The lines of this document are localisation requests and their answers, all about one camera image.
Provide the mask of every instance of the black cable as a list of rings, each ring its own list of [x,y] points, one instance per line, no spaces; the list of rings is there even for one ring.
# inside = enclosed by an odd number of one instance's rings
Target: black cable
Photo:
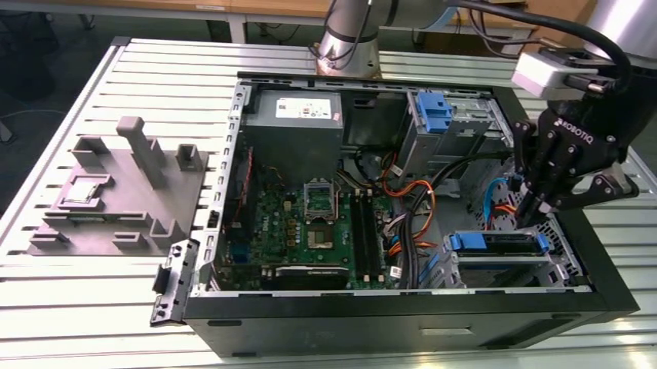
[[[335,8],[335,2],[337,0],[332,0],[331,2],[331,5],[328,6],[328,11],[325,12],[325,17],[324,17],[324,25],[323,25],[323,32],[325,34],[325,28],[328,27],[328,18],[332,14],[332,9]],[[315,57],[315,59],[320,59],[321,56],[319,55],[319,51],[317,49],[315,48],[315,45],[311,44],[308,45],[308,51],[309,51],[309,54],[312,54],[312,56]]]
[[[502,45],[542,44],[539,38],[523,38],[519,40],[511,40],[504,38],[490,37],[486,32],[486,22],[483,20],[483,13],[478,12],[479,25],[474,21],[472,13],[474,11],[468,9],[468,17],[470,17],[470,23],[472,24],[474,33],[476,33],[476,35],[484,40],[487,40],[488,42],[494,42],[495,44],[502,44]]]
[[[590,42],[606,53],[606,55],[608,55],[610,60],[615,63],[619,70],[619,76],[610,83],[607,92],[619,93],[627,88],[633,76],[633,67],[629,58],[619,46],[602,33],[590,29],[587,26],[559,18],[520,12],[503,6],[474,0],[448,0],[446,4],[448,6],[478,10],[479,12],[490,13],[531,25],[555,29],[568,35],[576,36],[586,42]]]
[[[483,13],[478,12],[478,15],[479,15],[479,25],[474,21],[474,12],[471,9],[468,9],[470,24],[472,25],[474,33],[476,33],[478,36],[482,38],[483,45],[486,46],[488,52],[492,55],[499,56],[500,58],[516,60],[519,58],[518,55],[511,55],[511,54],[506,54],[503,52],[498,52],[496,50],[492,49],[492,46],[490,46],[488,40],[491,39],[491,37],[487,35],[487,32],[486,32],[486,22],[483,20]],[[530,40],[519,40],[518,43],[526,44],[526,43],[532,43],[532,42]]]
[[[466,156],[456,161],[452,161],[448,165],[446,165],[440,171],[431,178],[431,188],[435,188],[440,185],[440,183],[471,161],[482,160],[482,159],[506,159],[511,156],[508,151],[496,151],[496,152],[483,152],[479,154],[474,154]],[[427,195],[427,190],[423,188],[422,192],[416,196],[412,201],[412,205],[410,207],[408,212],[406,213],[406,217],[403,220],[403,228],[400,228],[399,241],[402,245],[402,252],[404,252],[406,258],[410,260],[406,262],[408,270],[408,283],[407,286],[410,289],[416,288],[418,286],[418,253],[415,250],[415,243],[412,241],[412,217],[415,216],[415,212],[419,209],[423,198]]]
[[[332,62],[335,62],[335,61],[340,60],[347,55],[347,53],[348,53],[348,59],[347,59],[347,61],[341,64],[340,67],[333,67],[333,69],[336,71],[341,71],[344,68],[347,68],[348,63],[352,60],[352,56],[356,54],[356,48],[357,48],[357,44],[360,43],[361,33],[365,30],[367,21],[369,20],[369,12],[371,12],[371,3],[367,3],[367,12],[365,12],[365,16],[361,17],[361,24],[360,24],[360,28],[357,29],[356,40],[353,41],[353,43],[352,43],[351,47],[348,48],[348,50],[337,58],[329,59]]]
[[[460,26],[463,25],[463,19],[460,18],[460,11],[455,9],[455,30],[454,34],[458,35],[460,33]]]
[[[255,23],[255,25],[267,34],[268,37],[271,37],[273,40],[276,40],[279,45],[281,45],[283,42],[288,42],[291,40],[291,38],[295,37],[295,34],[299,31],[299,27],[300,27],[300,25],[296,25],[292,33],[285,38],[280,39],[268,32],[267,27],[263,26],[260,23]]]

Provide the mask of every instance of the blue latch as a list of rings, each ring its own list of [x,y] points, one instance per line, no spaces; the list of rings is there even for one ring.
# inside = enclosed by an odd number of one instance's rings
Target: blue latch
[[[444,96],[432,92],[419,92],[418,109],[422,118],[427,122],[427,132],[446,132],[451,123],[451,106]]]

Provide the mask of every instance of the aluminum table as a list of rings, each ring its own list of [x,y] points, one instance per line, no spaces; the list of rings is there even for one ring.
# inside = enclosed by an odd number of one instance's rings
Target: aluminum table
[[[388,79],[512,86],[512,63],[496,58],[381,52],[380,66]],[[634,152],[623,167],[639,197],[588,208],[586,215],[641,311],[520,351],[217,358],[188,327],[148,327],[161,258],[26,255],[76,163],[68,150],[78,135],[100,135],[109,148],[124,148],[116,120],[137,115],[162,149],[193,143],[211,151],[209,167],[220,166],[237,71],[309,74],[312,57],[304,48],[205,42],[132,39],[109,47],[0,220],[0,367],[657,367],[657,181]],[[522,90],[516,95],[535,118],[544,102]],[[208,171],[204,188],[216,179]],[[204,189],[199,205],[209,196]],[[197,209],[197,222],[205,211]]]

